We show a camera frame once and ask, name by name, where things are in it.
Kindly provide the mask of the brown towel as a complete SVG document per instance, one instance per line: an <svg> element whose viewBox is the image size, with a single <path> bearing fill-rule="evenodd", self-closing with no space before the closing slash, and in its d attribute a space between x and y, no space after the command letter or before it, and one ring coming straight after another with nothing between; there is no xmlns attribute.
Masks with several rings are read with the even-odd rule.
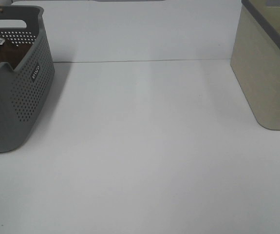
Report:
<svg viewBox="0 0 280 234"><path fill-rule="evenodd" d="M5 43L0 45L0 63L8 62L15 69L31 47L31 44L15 46L12 43Z"/></svg>

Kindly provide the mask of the grey perforated laundry basket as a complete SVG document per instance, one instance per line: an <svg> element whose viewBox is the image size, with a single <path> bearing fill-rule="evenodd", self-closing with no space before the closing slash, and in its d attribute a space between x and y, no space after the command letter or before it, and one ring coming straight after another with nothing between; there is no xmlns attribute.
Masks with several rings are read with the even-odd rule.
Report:
<svg viewBox="0 0 280 234"><path fill-rule="evenodd" d="M39 6L1 6L0 37L31 44L15 69L0 63L0 153L21 146L49 94L55 68Z"/></svg>

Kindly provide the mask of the beige plastic basket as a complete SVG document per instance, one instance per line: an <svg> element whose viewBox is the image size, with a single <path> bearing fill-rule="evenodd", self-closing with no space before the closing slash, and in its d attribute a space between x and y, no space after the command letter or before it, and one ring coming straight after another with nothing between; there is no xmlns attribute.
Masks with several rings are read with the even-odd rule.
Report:
<svg viewBox="0 0 280 234"><path fill-rule="evenodd" d="M280 130L280 0L243 0L231 68L259 125Z"/></svg>

